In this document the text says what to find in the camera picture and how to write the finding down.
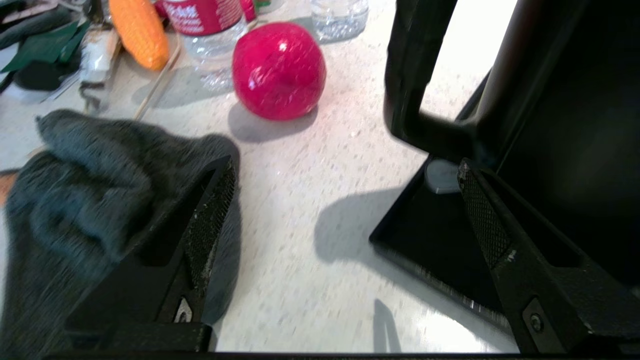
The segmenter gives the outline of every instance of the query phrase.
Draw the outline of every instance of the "water bottle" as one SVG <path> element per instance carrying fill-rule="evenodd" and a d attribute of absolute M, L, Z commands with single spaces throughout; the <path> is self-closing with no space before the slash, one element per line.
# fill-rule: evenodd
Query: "water bottle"
<path fill-rule="evenodd" d="M 233 89 L 234 47 L 247 32 L 240 2 L 163 0 L 163 6 L 204 86 L 214 91 Z"/>
<path fill-rule="evenodd" d="M 342 40 L 364 31 L 369 0 L 311 0 L 311 18 L 320 40 Z"/>

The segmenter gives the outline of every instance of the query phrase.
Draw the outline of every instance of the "gray cloth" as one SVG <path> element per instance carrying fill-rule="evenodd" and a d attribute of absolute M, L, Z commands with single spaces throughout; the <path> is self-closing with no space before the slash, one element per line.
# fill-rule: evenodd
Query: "gray cloth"
<path fill-rule="evenodd" d="M 20 171 L 6 205 L 9 265 L 0 354 L 39 359 L 69 347 L 63 322 L 146 240 L 206 164 L 231 155 L 222 136 L 179 138 L 158 127 L 58 110 L 36 120 L 48 151 Z M 239 264 L 236 190 L 218 242 L 205 322 L 226 310 Z"/>

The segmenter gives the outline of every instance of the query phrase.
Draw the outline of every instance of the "bottle label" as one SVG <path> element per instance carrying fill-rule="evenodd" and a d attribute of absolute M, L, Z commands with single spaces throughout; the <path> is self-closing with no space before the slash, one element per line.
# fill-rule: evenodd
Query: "bottle label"
<path fill-rule="evenodd" d="M 163 6 L 173 28 L 190 36 L 225 31 L 243 13 L 238 0 L 163 0 Z"/>

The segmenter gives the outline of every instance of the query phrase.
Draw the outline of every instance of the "screw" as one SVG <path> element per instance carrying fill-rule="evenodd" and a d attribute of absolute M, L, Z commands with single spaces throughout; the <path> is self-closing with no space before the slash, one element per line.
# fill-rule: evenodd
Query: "screw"
<path fill-rule="evenodd" d="M 542 322 L 542 317 L 540 317 L 540 315 L 531 315 L 531 327 L 535 332 L 542 332 L 542 330 L 545 329 L 545 323 Z"/>

